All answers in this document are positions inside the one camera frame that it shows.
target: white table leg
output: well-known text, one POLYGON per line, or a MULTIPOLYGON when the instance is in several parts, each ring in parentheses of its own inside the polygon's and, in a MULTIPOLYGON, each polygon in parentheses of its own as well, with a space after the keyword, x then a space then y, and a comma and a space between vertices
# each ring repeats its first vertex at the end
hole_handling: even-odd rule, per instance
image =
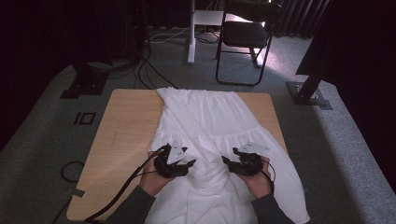
POLYGON ((190 47, 189 47, 189 58, 188 64, 193 64, 195 60, 195 0, 191 0, 191 35, 190 35, 190 47))

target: black cable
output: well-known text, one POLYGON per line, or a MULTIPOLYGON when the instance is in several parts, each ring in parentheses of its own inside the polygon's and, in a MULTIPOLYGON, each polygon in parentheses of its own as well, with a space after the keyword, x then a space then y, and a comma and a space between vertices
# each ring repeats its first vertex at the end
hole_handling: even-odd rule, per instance
POLYGON ((122 186, 122 188, 120 189, 120 191, 117 193, 117 195, 110 201, 110 203, 108 203, 104 208, 102 208, 100 211, 98 211, 97 213, 93 214, 90 217, 87 217, 84 221, 88 222, 88 223, 92 223, 94 219, 96 219, 97 217, 101 216, 104 212, 106 212, 108 209, 110 209, 114 203, 116 203, 116 201, 119 200, 120 196, 122 195, 122 193, 128 188, 129 184, 132 182, 132 180, 134 180, 137 176, 138 173, 143 169, 143 167, 149 162, 149 160, 151 160, 153 157, 155 157, 161 150, 163 150, 162 148, 157 149, 156 151, 154 151, 154 153, 152 153, 144 162, 142 165, 140 165, 139 167, 137 167, 137 169, 131 174, 131 176, 126 180, 126 182, 124 183, 124 185, 122 186))
POLYGON ((95 67, 92 65, 89 65, 89 67, 96 72, 106 72, 106 73, 112 73, 112 72, 119 72, 119 71, 125 71, 128 70, 132 67, 135 67, 137 64, 136 59, 130 59, 128 63, 118 65, 118 66, 111 66, 111 67, 106 67, 106 68, 100 68, 100 67, 95 67))
POLYGON ((68 177, 66 177, 66 176, 64 175, 64 169, 66 169, 67 166, 69 166, 69 165, 71 165, 71 164, 75 164, 75 163, 80 164, 82 167, 84 167, 84 163, 82 163, 81 161, 70 161, 70 162, 68 162, 67 164, 65 164, 65 165, 62 167, 62 169, 61 169, 61 176, 62 176, 62 178, 63 178, 65 181, 67 181, 67 182, 70 182, 70 183, 77 183, 77 182, 78 182, 78 179, 77 179, 77 180, 72 180, 72 179, 69 179, 68 177))
POLYGON ((160 76, 161 78, 163 78, 163 80, 165 80, 166 82, 168 82, 169 84, 171 84, 175 89, 178 89, 177 85, 175 85, 171 80, 167 79, 163 74, 161 74, 149 61, 148 59, 142 57, 142 59, 148 63, 148 65, 158 74, 158 76, 160 76))
POLYGON ((143 61, 142 64, 140 65, 139 70, 137 70, 137 77, 139 78, 140 82, 141 82, 147 89, 151 90, 151 88, 143 81, 142 76, 141 76, 141 74, 140 74, 140 71, 142 70, 142 67, 143 67, 143 65, 145 65, 145 64, 146 64, 146 61, 143 61))
POLYGON ((136 75, 136 72, 134 70, 134 86, 133 86, 134 89, 136 89, 136 82, 137 82, 137 75, 136 75))
POLYGON ((152 173, 156 173, 157 171, 149 171, 149 172, 145 172, 145 173, 142 173, 142 174, 140 174, 140 175, 148 175, 148 174, 152 174, 152 173))
POLYGON ((271 169, 274 171, 274 180, 272 180, 268 174, 266 174, 262 169, 257 167, 253 162, 251 162, 251 161, 247 161, 247 162, 250 163, 252 166, 254 166, 258 171, 260 171, 260 173, 262 173, 268 179, 268 181, 270 182, 271 192, 274 194, 275 179, 276 179, 276 172, 275 172, 274 166, 272 166, 271 163, 269 163, 268 161, 263 161, 263 162, 267 163, 269 166, 271 166, 271 169))
MULTIPOLYGON (((61 177, 62 177, 63 180, 65 180, 65 181, 67 181, 67 182, 70 182, 70 183, 77 183, 77 182, 78 182, 78 180, 70 179, 70 178, 66 177, 66 175, 64 174, 64 170, 66 169, 66 167, 69 166, 69 165, 71 165, 71 164, 75 164, 75 163, 80 164, 81 166, 84 166, 84 163, 81 162, 81 161, 70 161, 70 162, 68 162, 68 163, 65 164, 65 165, 62 167, 62 169, 61 169, 61 177)), ((61 210, 58 212, 58 214, 56 215, 55 219, 53 219, 52 224, 55 224, 56 221, 58 221, 58 218, 59 218, 59 217, 61 216, 61 214, 64 212, 64 209, 66 209, 66 207, 72 202, 72 198, 73 198, 73 197, 70 197, 70 199, 67 201, 67 203, 64 204, 64 207, 62 207, 62 209, 61 209, 61 210)))
POLYGON ((219 42, 219 36, 216 35, 215 33, 209 33, 209 34, 205 33, 205 34, 201 34, 201 35, 213 35, 213 36, 216 38, 215 40, 208 40, 208 39, 204 39, 204 38, 201 38, 201 37, 199 37, 199 36, 196 35, 196 36, 195 36, 195 39, 196 39, 197 41, 201 42, 201 43, 205 43, 205 44, 216 44, 216 43, 219 42))
POLYGON ((134 70, 135 70, 135 67, 134 67, 134 69, 132 69, 131 71, 128 71, 128 72, 126 72, 126 73, 124 73, 124 74, 122 74, 122 75, 120 75, 120 76, 118 76, 118 77, 108 77, 107 79, 108 79, 108 80, 111 80, 111 79, 119 79, 119 78, 122 78, 122 77, 126 77, 126 76, 128 76, 129 74, 131 74, 132 72, 134 72, 134 70))
POLYGON ((55 219, 53 219, 52 224, 55 224, 56 221, 58 221, 58 218, 61 216, 61 214, 64 212, 64 209, 66 209, 67 205, 69 205, 72 202, 72 197, 70 197, 69 201, 64 205, 64 207, 59 211, 59 213, 56 215, 55 219))
POLYGON ((157 86, 155 86, 155 84, 152 82, 151 78, 149 77, 149 70, 148 70, 148 66, 146 65, 146 77, 148 78, 148 81, 151 83, 151 85, 155 88, 158 89, 157 86))

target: electrical wire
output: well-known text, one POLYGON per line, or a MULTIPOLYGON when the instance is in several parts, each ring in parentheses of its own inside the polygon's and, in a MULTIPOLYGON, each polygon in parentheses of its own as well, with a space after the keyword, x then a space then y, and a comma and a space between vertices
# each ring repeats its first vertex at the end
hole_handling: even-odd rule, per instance
POLYGON ((148 59, 146 59, 145 57, 142 57, 142 59, 157 73, 158 76, 160 76, 161 78, 163 78, 163 80, 165 80, 166 82, 168 82, 169 84, 171 84, 175 89, 178 89, 178 86, 175 85, 175 83, 173 83, 171 80, 169 80, 168 78, 166 78, 163 74, 161 74, 149 61, 148 59))
POLYGON ((149 160, 151 160, 152 158, 154 158, 155 156, 157 156, 157 154, 162 151, 162 148, 157 149, 156 151, 154 151, 154 153, 152 153, 143 163, 142 165, 140 165, 139 167, 136 168, 136 170, 134 170, 134 172, 131 174, 131 176, 126 180, 126 182, 123 184, 123 186, 121 187, 120 191, 117 193, 117 195, 110 201, 110 203, 108 203, 104 208, 102 208, 100 211, 98 211, 97 213, 91 215, 90 217, 87 217, 84 221, 88 222, 88 223, 92 223, 94 221, 94 219, 96 219, 97 217, 101 216, 104 212, 106 212, 108 209, 110 209, 114 203, 116 203, 116 201, 120 198, 120 196, 122 195, 122 193, 128 188, 129 184, 132 182, 132 180, 134 180, 137 176, 138 173, 143 169, 143 167, 149 162, 149 160))
MULTIPOLYGON (((70 161, 70 162, 68 162, 68 163, 65 164, 65 165, 62 167, 62 169, 61 169, 61 177, 62 177, 63 180, 65 180, 65 181, 67 181, 67 182, 70 182, 70 183, 77 183, 77 182, 78 182, 78 179, 70 179, 70 178, 68 178, 68 177, 64 174, 65 169, 66 169, 69 165, 72 165, 72 164, 75 164, 75 163, 80 164, 82 167, 84 167, 84 163, 81 162, 81 161, 70 161)), ((70 197, 70 199, 67 201, 67 203, 64 204, 64 206, 63 206, 62 209, 58 212, 58 214, 56 215, 56 217, 52 220, 52 224, 55 224, 55 223, 58 221, 59 217, 60 217, 61 214, 64 212, 64 209, 66 209, 66 207, 71 203, 72 198, 73 198, 73 196, 70 197)))
MULTIPOLYGON (((211 2, 209 3, 209 5, 206 7, 205 11, 208 11, 209 8, 213 5, 214 2, 215 2, 215 0, 211 1, 211 2)), ((214 6, 214 9, 217 9, 218 3, 219 3, 219 1, 216 0, 216 4, 215 4, 215 6, 214 6)), ((172 39, 172 38, 174 38, 174 37, 176 37, 176 36, 178 36, 178 35, 189 35, 190 33, 185 33, 185 31, 188 30, 188 29, 190 29, 190 28, 191 28, 191 27, 189 26, 189 27, 185 28, 184 30, 182 30, 181 32, 179 32, 179 33, 177 33, 177 34, 157 34, 157 35, 154 35, 154 36, 152 36, 152 37, 150 38, 150 40, 151 40, 151 39, 154 39, 154 38, 157 37, 157 36, 161 36, 161 35, 170 35, 170 37, 166 38, 166 39, 163 40, 163 41, 159 41, 159 42, 151 41, 151 43, 153 43, 153 44, 162 44, 162 43, 165 43, 165 42, 167 42, 168 40, 170 40, 170 39, 172 39)), ((202 28, 201 30, 196 31, 195 34, 201 33, 201 31, 204 30, 205 28, 206 28, 206 26, 205 26, 204 28, 202 28)), ((203 43, 209 43, 209 44, 212 43, 212 41, 208 41, 208 40, 205 40, 205 39, 202 39, 202 38, 196 38, 196 39, 197 39, 198 41, 200 41, 200 42, 203 42, 203 43)))
POLYGON ((252 161, 247 161, 248 163, 250 163, 252 166, 254 166, 260 173, 262 173, 270 182, 270 187, 271 187, 271 192, 274 193, 275 192, 275 179, 276 179, 276 172, 274 169, 274 166, 271 165, 271 163, 269 163, 268 161, 263 161, 265 163, 267 163, 271 169, 274 171, 274 180, 271 179, 271 177, 266 174, 262 169, 260 169, 259 167, 256 166, 256 164, 254 164, 252 161))
POLYGON ((121 57, 124 56, 127 46, 128 46, 128 20, 125 19, 125 44, 124 44, 124 47, 123 47, 123 51, 122 51, 121 57))
POLYGON ((205 44, 216 44, 219 42, 219 35, 213 33, 203 33, 203 34, 199 34, 198 36, 195 36, 195 39, 198 40, 201 43, 205 43, 205 44), (199 35, 213 35, 216 39, 215 40, 208 40, 208 39, 204 39, 199 37, 199 35))
POLYGON ((137 70, 137 78, 139 78, 140 82, 141 82, 147 89, 151 90, 151 87, 149 87, 149 86, 143 81, 142 76, 141 76, 141 73, 140 73, 140 71, 142 70, 143 65, 145 65, 145 64, 146 64, 146 61, 142 62, 142 64, 141 64, 140 67, 139 67, 139 70, 137 70))
POLYGON ((155 86, 155 84, 152 82, 151 78, 149 77, 148 65, 145 64, 145 66, 146 66, 146 77, 148 78, 148 81, 151 83, 151 85, 152 85, 155 89, 157 89, 157 86, 155 86))
POLYGON ((100 67, 95 67, 93 65, 89 65, 89 67, 91 68, 92 71, 95 72, 113 73, 113 72, 122 72, 122 71, 130 70, 131 68, 134 68, 137 64, 138 61, 136 59, 130 59, 128 63, 119 66, 100 68, 100 67))
POLYGON ((145 172, 145 173, 142 173, 142 174, 140 174, 140 175, 148 175, 148 174, 152 174, 152 173, 156 173, 157 171, 149 171, 149 172, 145 172))

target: white cloth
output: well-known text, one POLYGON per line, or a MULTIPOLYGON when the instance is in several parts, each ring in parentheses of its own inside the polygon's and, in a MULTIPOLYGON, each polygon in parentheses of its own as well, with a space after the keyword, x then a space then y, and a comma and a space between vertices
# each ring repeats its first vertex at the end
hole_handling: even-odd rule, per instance
POLYGON ((274 166, 279 207, 295 223, 309 220, 292 161, 236 93, 173 88, 157 92, 165 105, 149 150, 178 141, 188 148, 182 162, 197 161, 186 176, 177 177, 156 196, 146 223, 257 223, 248 188, 221 159, 239 161, 232 149, 246 142, 261 145, 258 154, 274 166))

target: chair leg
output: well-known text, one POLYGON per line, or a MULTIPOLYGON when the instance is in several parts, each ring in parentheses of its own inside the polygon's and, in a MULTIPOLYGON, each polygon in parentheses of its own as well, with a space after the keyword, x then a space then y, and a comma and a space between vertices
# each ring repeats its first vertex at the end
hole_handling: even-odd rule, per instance
POLYGON ((219 79, 219 63, 220 63, 220 54, 221 54, 220 52, 221 52, 221 47, 220 47, 220 50, 219 50, 219 56, 218 56, 218 61, 217 61, 217 65, 216 65, 216 81, 217 81, 218 83, 225 84, 225 85, 236 85, 236 86, 249 86, 249 87, 254 87, 254 86, 257 86, 257 85, 262 81, 262 74, 263 74, 263 72, 264 72, 265 63, 262 65, 262 70, 261 70, 261 72, 260 72, 259 80, 258 80, 257 82, 255 82, 255 83, 229 82, 229 81, 222 81, 222 80, 220 80, 220 79, 219 79))
POLYGON ((220 52, 221 52, 221 44, 222 44, 222 35, 221 35, 221 33, 220 33, 219 42, 218 42, 218 49, 217 49, 217 51, 216 51, 216 58, 215 58, 215 59, 217 59, 217 58, 219 57, 219 55, 220 55, 220 52))
POLYGON ((262 75, 264 74, 265 64, 267 63, 267 57, 268 57, 268 52, 270 51, 271 41, 272 41, 272 36, 270 35, 270 38, 268 40, 267 47, 265 50, 264 60, 262 61, 262 70, 260 71, 260 77, 259 77, 259 80, 256 82, 256 85, 262 81, 262 75))
POLYGON ((218 52, 216 54, 216 59, 218 60, 216 63, 216 81, 219 83, 221 83, 221 81, 219 80, 220 52, 221 52, 221 43, 219 42, 218 52))

